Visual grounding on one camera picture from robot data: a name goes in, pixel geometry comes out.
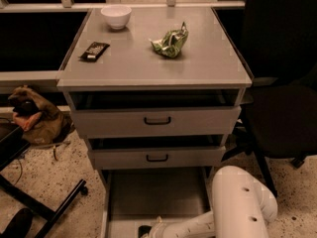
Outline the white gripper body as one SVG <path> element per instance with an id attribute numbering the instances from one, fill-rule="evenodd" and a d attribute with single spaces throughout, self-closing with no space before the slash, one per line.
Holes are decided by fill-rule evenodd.
<path id="1" fill-rule="evenodd" d="M 165 222 L 156 223 L 147 233 L 147 238 L 167 238 L 166 228 L 168 224 Z"/>

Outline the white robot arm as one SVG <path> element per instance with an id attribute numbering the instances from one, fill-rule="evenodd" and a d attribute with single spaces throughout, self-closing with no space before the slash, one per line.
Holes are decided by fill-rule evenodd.
<path id="1" fill-rule="evenodd" d="M 212 209 L 182 222 L 158 218 L 141 238 L 269 238 L 277 216 L 273 193 L 247 171 L 226 166 L 212 180 Z"/>

